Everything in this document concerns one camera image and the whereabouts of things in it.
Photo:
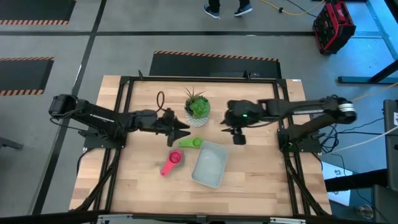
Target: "orange striped tape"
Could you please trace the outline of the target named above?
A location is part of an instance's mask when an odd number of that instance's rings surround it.
[[[266,60],[278,62],[276,58],[263,58],[263,57],[249,57],[249,56],[237,56],[237,55],[219,55],[219,54],[201,54],[201,53],[188,53],[188,52],[174,52],[166,50],[156,50],[155,54],[172,54],[172,55],[190,55],[190,56],[201,56],[201,57],[219,57],[219,58],[235,58],[235,59],[248,59],[248,60]]]
[[[0,96],[41,95],[44,90],[1,90]]]
[[[58,20],[0,20],[0,25],[67,25],[69,21]]]
[[[13,61],[13,60],[54,60],[54,57],[0,58],[0,61]]]

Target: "plastic tray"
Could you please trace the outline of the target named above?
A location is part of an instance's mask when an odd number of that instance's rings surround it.
[[[227,148],[204,141],[192,172],[192,179],[209,187],[219,187],[223,180],[227,160]]]

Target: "concrete floor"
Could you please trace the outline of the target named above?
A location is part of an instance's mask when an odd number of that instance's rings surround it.
[[[5,36],[2,31],[90,31],[100,2],[79,0],[67,26],[0,26],[0,57],[55,57],[43,95],[0,97],[0,136],[25,144],[21,151],[5,147],[0,149],[0,217],[26,215],[31,212],[58,130],[58,127],[49,122],[47,109],[54,95],[69,93],[73,88],[88,42],[88,36]],[[270,2],[287,11],[300,12],[287,1]],[[317,3],[309,0],[295,2],[305,9]],[[203,1],[112,0],[106,3],[99,31],[311,31],[313,18],[307,15],[295,17],[279,14],[266,4],[252,0],[254,12],[243,18],[234,18],[233,12],[238,2],[221,3],[221,19],[214,20],[203,13]],[[370,0],[370,3],[389,35],[389,40],[398,49],[398,28],[395,20],[383,1]],[[357,25],[358,33],[338,54],[331,56],[319,54],[313,37],[96,37],[78,97],[95,102],[103,75],[137,75],[138,69],[147,75],[153,51],[174,50],[278,58],[282,78],[301,79],[307,99],[331,94],[356,98],[384,86],[339,85],[336,78],[344,75],[371,76],[394,59],[380,36],[381,31],[368,6],[363,3],[348,3],[348,9]],[[313,13],[317,14],[319,10],[320,8],[315,9]],[[365,32],[374,35],[361,35]],[[351,125],[339,125],[337,130],[342,131],[383,117],[383,100],[396,100],[397,95],[398,89],[391,88],[356,101],[358,120]],[[70,125],[84,127],[73,121]],[[380,133],[383,130],[382,121],[361,128],[361,131]],[[341,135],[338,148],[365,139],[369,139],[369,136]],[[82,147],[83,138],[76,131],[69,130],[45,201],[44,213],[68,210],[75,184],[76,161]],[[341,155],[345,159],[346,168],[355,172],[386,167],[383,139],[344,151]],[[324,156],[322,160],[341,166],[340,158],[336,156]],[[336,215],[344,213],[340,210],[334,211]]]

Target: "wooden tabletop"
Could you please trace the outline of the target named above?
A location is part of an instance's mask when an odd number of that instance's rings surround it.
[[[113,110],[119,80],[120,76],[104,76],[97,105]],[[275,98],[271,84],[135,81],[129,111],[156,110],[156,95],[158,91],[163,91],[164,108],[171,108],[179,120],[186,122],[184,87],[192,89],[193,86],[197,92],[206,91],[203,95],[210,101],[211,113],[206,126],[189,129],[191,136],[200,136],[229,149],[221,186],[212,189],[191,179],[199,153],[198,149],[193,148],[184,149],[185,161],[182,166],[167,177],[160,176],[162,165],[171,150],[166,146],[167,137],[136,131],[128,135],[126,147],[122,150],[111,211],[291,216],[286,170],[277,143],[278,123],[244,129],[247,140],[245,146],[234,145],[232,135],[221,132],[226,128],[220,122],[228,100]],[[287,80],[287,89],[290,101],[305,99],[300,80]],[[280,97],[283,97],[281,89],[279,92]],[[308,115],[294,116],[295,124],[308,120]],[[319,161],[309,153],[300,155],[307,188],[323,209],[331,213]],[[82,159],[70,208],[79,206],[97,184],[103,156],[104,149],[96,149]],[[303,212],[297,186],[296,195],[299,210]],[[101,208],[104,207],[105,196],[103,194]]]

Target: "succulent plant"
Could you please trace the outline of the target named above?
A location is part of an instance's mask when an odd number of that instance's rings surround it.
[[[210,104],[209,101],[201,96],[203,92],[195,94],[195,89],[192,88],[192,92],[190,92],[187,88],[186,94],[188,98],[185,102],[185,110],[194,118],[204,118],[210,112]]]

